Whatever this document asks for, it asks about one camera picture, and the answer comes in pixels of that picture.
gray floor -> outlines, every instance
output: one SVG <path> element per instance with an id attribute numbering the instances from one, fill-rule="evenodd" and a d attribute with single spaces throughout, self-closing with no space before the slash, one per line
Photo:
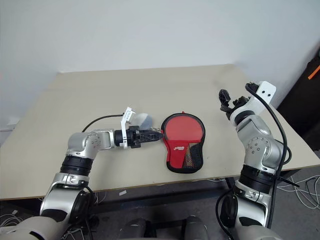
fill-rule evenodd
<path id="1" fill-rule="evenodd" d="M 305 168 L 293 175 L 295 181 L 320 174 L 320 167 Z M 106 201 L 133 198 L 158 193 L 179 192 L 187 189 L 207 188 L 212 185 L 225 184 L 211 181 L 176 183 L 163 186 L 151 186 L 127 189 L 127 194 L 119 196 L 119 191 L 108 192 Z M 221 231 L 216 215 L 216 198 L 172 203 L 154 207 L 127 209 L 101 213 L 100 225 L 94 233 L 95 240 L 115 240 L 125 223 L 136 218 L 152 222 L 181 220 L 190 215 L 198 216 L 207 225 L 211 240 L 228 239 Z M 320 239 L 320 210 L 303 206 L 294 192 L 277 191 L 272 229 L 285 240 Z M 166 228 L 157 232 L 159 238 L 175 238 L 180 235 L 180 228 Z"/>

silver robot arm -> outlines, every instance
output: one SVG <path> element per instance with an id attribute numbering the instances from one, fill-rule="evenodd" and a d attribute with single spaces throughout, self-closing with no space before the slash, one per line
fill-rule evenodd
<path id="1" fill-rule="evenodd" d="M 256 86 L 256 93 L 268 104 L 276 88 L 266 82 Z M 266 228 L 272 199 L 272 185 L 283 152 L 282 143 L 276 141 L 258 116 L 265 108 L 254 96 L 240 97 L 229 108 L 229 94 L 219 93 L 221 110 L 236 126 L 240 141 L 245 148 L 244 164 L 240 178 L 232 191 L 225 196 L 220 220 L 234 239 L 280 240 L 277 234 Z"/>
<path id="2" fill-rule="evenodd" d="M 122 122 L 130 120 L 131 114 L 127 111 Z M 139 148 L 141 143 L 154 142 L 162 137 L 160 132 L 140 130 L 138 126 L 130 126 L 124 131 L 98 129 L 74 133 L 69 138 L 60 172 L 55 174 L 42 201 L 40 216 L 24 220 L 1 235 L 0 240 L 59 240 L 69 227 L 83 222 L 88 216 L 93 194 L 84 189 L 91 191 L 88 188 L 89 173 L 98 152 L 116 146 Z"/>

orange object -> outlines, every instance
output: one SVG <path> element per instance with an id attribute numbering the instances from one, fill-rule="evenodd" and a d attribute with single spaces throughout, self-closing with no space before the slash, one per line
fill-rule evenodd
<path id="1" fill-rule="evenodd" d="M 313 71 L 313 73 L 310 74 L 310 76 L 308 76 L 308 79 L 309 80 L 312 79 L 316 75 L 316 73 L 319 72 L 319 70 L 320 70 L 320 65 Z"/>

white wall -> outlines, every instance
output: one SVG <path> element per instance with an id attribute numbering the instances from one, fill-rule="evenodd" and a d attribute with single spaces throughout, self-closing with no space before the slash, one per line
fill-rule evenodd
<path id="1" fill-rule="evenodd" d="M 57 72 L 233 63 L 275 84 L 277 106 L 319 23 L 319 0 L 1 0 L 0 126 Z"/>

table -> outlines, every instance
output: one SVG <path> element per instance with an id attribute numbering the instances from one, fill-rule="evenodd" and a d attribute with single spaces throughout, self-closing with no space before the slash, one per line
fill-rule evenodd
<path id="1" fill-rule="evenodd" d="M 249 81 L 232 64 L 59 73 L 0 149 L 0 199 L 45 195 L 65 158 L 69 137 L 93 119 L 120 114 L 127 106 L 150 114 L 155 128 L 174 113 L 199 117 L 206 129 L 203 167 L 193 174 L 169 171 L 162 142 L 113 148 L 101 151 L 93 162 L 89 186 L 94 191 L 237 176 L 245 150 L 235 127 L 220 111 L 218 93 L 227 89 L 234 99 L 249 96 L 245 90 Z M 283 169 L 320 165 L 308 145 L 276 114 L 293 155 Z M 274 137 L 282 140 L 269 113 L 265 110 L 261 116 Z M 90 129 L 120 129 L 120 120 L 103 119 Z"/>

